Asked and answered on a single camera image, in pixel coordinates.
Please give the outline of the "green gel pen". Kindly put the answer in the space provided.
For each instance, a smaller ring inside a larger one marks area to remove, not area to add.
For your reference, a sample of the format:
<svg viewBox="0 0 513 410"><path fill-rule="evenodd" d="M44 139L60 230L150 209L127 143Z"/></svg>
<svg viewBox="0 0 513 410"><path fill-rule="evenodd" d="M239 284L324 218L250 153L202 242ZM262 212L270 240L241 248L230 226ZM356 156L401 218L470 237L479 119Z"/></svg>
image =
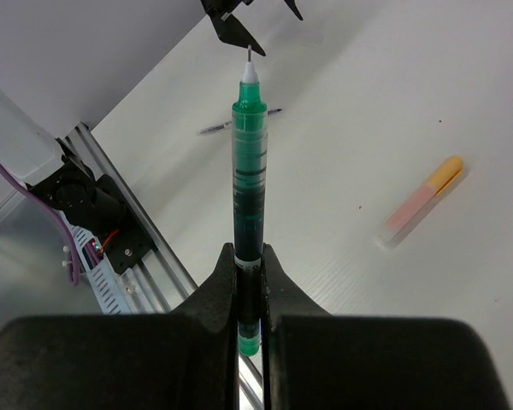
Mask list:
<svg viewBox="0 0 513 410"><path fill-rule="evenodd" d="M268 108L251 48L238 100L232 106L234 263L237 276L238 344L245 356L260 348L261 270L268 153Z"/></svg>

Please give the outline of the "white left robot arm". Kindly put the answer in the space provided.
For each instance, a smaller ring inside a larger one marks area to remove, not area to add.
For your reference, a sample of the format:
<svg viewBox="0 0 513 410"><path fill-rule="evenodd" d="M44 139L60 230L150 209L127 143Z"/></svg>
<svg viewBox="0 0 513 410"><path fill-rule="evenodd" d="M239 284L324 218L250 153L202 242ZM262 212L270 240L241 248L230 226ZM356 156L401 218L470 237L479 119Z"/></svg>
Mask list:
<svg viewBox="0 0 513 410"><path fill-rule="evenodd" d="M176 176L152 194L146 177L167 169L169 138L152 137L150 124L184 136L180 105L163 98L151 114L121 104L165 56L175 63L166 86L181 91L195 67L180 56L190 39L236 55L197 1L0 1L0 162L36 182L57 168L56 139L84 123L145 205L221 196L226 168L198 160L197 147L181 156L195 176Z"/></svg>

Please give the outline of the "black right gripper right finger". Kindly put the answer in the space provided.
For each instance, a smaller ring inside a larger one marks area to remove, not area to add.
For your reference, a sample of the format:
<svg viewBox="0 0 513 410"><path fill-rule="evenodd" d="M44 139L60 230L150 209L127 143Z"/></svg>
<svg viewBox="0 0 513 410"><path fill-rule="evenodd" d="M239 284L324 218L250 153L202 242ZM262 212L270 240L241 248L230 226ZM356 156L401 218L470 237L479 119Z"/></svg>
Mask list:
<svg viewBox="0 0 513 410"><path fill-rule="evenodd" d="M454 319L334 316L266 246L262 370L267 409L506 409L480 336Z"/></svg>

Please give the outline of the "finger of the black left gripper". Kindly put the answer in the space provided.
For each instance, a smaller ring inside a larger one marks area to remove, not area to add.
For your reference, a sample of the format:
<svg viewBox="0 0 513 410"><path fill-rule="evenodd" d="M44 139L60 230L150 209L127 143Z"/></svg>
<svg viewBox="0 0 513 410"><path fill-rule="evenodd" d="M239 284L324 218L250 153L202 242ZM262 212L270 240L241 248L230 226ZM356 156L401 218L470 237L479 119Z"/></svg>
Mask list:
<svg viewBox="0 0 513 410"><path fill-rule="evenodd" d="M233 15L241 0L201 0L205 14L209 17L217 37L224 43L239 48L251 48L253 53L265 56L262 46L243 24Z"/></svg>
<svg viewBox="0 0 513 410"><path fill-rule="evenodd" d="M304 19L302 14L300 13L300 11L298 9L298 6L296 5L296 1L295 0L284 0L284 3L286 4L286 6L294 13L294 15L300 21L302 21Z"/></svg>

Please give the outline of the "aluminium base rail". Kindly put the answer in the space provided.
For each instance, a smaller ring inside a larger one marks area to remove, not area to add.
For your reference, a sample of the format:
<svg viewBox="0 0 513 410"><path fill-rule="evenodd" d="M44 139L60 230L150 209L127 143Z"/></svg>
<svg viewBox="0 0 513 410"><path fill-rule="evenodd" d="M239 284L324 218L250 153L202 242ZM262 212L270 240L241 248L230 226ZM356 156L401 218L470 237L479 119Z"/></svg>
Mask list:
<svg viewBox="0 0 513 410"><path fill-rule="evenodd" d="M134 218L151 239L152 245L130 267L114 280L118 283L118 291L114 287L114 294L118 295L118 302L126 302L129 309L125 313L132 314L148 311L149 313L169 313L180 305L198 287L191 275L183 267L180 260L174 254L162 234L157 230L150 216L145 212L131 189L117 172L108 156L97 140L92 136L88 126L79 123L65 138L65 144L100 178L109 175L115 186L127 201L127 205L134 212ZM84 261L86 261L82 248L85 242L94 240L101 245L100 239L90 233L89 230L77 225L69 228L80 249ZM244 356L239 356L241 370L239 370L237 394L239 409L264 409L262 398L262 376L252 361Z"/></svg>

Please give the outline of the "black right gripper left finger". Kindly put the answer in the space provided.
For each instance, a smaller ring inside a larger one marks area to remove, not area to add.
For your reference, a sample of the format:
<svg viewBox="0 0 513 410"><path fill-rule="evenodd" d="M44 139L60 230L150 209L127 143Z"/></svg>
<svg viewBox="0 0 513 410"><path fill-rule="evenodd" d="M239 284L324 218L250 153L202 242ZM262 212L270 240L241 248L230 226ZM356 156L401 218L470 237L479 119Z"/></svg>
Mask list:
<svg viewBox="0 0 513 410"><path fill-rule="evenodd" d="M233 246L170 313L32 316L0 331L0 409L235 409Z"/></svg>

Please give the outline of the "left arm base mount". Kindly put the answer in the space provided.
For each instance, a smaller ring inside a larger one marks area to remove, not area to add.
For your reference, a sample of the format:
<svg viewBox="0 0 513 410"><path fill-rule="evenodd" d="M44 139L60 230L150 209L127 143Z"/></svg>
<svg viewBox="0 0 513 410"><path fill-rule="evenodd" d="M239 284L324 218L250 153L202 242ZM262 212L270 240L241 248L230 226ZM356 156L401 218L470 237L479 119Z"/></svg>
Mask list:
<svg viewBox="0 0 513 410"><path fill-rule="evenodd" d="M115 273L122 275L153 250L153 242L115 181L93 171L62 140L62 166L29 191L67 221L90 231L103 245Z"/></svg>

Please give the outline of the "orange marker pen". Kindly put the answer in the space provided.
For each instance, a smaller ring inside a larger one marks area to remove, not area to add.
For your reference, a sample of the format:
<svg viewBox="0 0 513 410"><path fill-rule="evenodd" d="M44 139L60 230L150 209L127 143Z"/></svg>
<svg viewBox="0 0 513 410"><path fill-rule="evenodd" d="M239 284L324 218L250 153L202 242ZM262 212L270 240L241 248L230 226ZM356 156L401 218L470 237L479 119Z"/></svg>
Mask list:
<svg viewBox="0 0 513 410"><path fill-rule="evenodd" d="M423 184L416 189L381 227L377 241L380 245L388 245L427 205L439 188L434 184Z"/></svg>

